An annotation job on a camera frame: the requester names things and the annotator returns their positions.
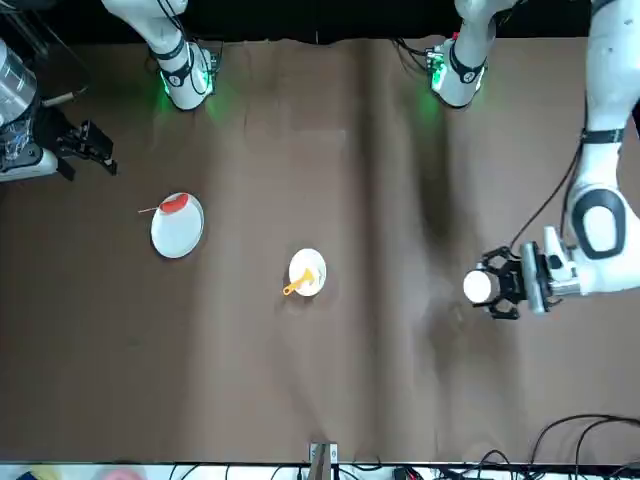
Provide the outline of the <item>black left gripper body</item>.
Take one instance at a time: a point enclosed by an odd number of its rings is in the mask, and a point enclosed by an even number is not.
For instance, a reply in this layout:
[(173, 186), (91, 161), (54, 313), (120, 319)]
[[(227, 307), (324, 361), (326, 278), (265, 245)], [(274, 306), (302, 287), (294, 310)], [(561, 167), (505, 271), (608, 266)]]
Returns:
[(496, 305), (517, 306), (525, 299), (521, 262), (512, 257), (492, 262), (492, 273), (496, 277), (498, 291), (493, 302)]

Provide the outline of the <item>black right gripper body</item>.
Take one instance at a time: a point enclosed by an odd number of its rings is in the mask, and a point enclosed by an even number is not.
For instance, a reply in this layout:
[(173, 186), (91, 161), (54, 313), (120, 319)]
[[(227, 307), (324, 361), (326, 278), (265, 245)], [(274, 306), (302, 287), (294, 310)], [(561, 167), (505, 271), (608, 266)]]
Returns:
[(33, 140), (42, 149), (51, 151), (59, 158), (91, 158), (89, 148), (84, 145), (92, 122), (72, 124), (57, 107), (40, 107), (34, 117)]

